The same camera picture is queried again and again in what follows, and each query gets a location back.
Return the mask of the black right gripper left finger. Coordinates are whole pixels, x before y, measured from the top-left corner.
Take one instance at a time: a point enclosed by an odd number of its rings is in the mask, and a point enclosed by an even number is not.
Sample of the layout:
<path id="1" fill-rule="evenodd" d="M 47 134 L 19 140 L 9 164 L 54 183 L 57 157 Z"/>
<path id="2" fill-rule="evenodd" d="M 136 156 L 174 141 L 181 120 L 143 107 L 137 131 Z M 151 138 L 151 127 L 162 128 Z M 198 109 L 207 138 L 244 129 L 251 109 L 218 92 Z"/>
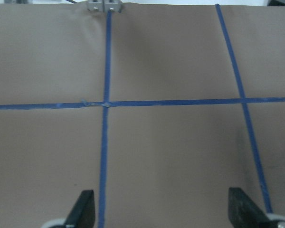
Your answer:
<path id="1" fill-rule="evenodd" d="M 93 190 L 83 190 L 67 216 L 65 228 L 93 228 L 95 225 L 95 196 Z"/>

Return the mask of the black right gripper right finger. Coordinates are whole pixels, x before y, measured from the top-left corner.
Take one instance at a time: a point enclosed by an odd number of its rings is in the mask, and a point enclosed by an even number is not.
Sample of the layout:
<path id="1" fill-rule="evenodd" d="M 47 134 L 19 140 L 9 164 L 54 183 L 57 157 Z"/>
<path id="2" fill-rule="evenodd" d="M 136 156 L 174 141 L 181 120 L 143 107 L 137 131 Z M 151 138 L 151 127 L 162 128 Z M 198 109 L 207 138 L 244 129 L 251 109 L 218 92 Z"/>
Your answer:
<path id="1" fill-rule="evenodd" d="M 228 219 L 234 228 L 269 228 L 271 221 L 241 189 L 228 189 Z"/>

